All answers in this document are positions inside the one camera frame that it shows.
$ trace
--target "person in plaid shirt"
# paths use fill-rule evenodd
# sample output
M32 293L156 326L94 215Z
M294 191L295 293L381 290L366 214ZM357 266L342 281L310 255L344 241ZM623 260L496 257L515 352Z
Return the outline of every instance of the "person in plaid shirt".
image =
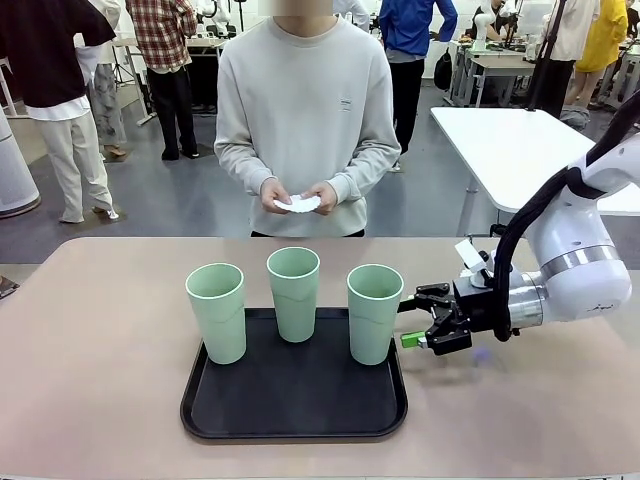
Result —
M138 48L147 64L149 87L155 105L165 150L162 160L178 160L176 117L182 154L197 158L193 133L191 86L185 65L191 63L186 37L196 33L198 21L189 0L126 0L133 20Z

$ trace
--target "white paper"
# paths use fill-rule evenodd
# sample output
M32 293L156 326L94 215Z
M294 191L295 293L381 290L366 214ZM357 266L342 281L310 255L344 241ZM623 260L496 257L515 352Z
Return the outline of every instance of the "white paper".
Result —
M276 207L286 210L288 212L309 213L309 212L313 212L316 208L320 206L321 200L320 200L320 197L318 196L306 198L303 200L300 195L291 195L291 205L282 203L279 200L274 200L273 203L276 204Z

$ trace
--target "sweatshirt logo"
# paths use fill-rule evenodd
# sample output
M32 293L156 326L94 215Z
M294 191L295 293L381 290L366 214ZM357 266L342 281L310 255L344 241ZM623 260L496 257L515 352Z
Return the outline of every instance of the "sweatshirt logo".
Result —
M351 111L351 100L348 98L343 98L340 100L340 111L342 112L350 112Z

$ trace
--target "person in blue jacket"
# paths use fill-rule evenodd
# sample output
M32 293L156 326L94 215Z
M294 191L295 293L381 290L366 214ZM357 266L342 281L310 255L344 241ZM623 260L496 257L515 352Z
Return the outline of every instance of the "person in blue jacket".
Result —
M439 33L430 34L434 3L444 17L444 23ZM379 21L393 78L396 137L402 153L405 153L409 150L416 123L429 41L432 38L441 42L450 41L458 23L458 13L452 0L383 0ZM402 171L399 161L392 171Z

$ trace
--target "person's left hand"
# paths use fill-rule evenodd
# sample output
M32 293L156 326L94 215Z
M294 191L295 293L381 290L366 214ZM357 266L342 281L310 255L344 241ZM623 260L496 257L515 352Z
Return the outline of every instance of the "person's left hand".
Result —
M338 195L329 182L316 183L302 194L302 198L320 197L320 206L314 212L327 216L338 204Z

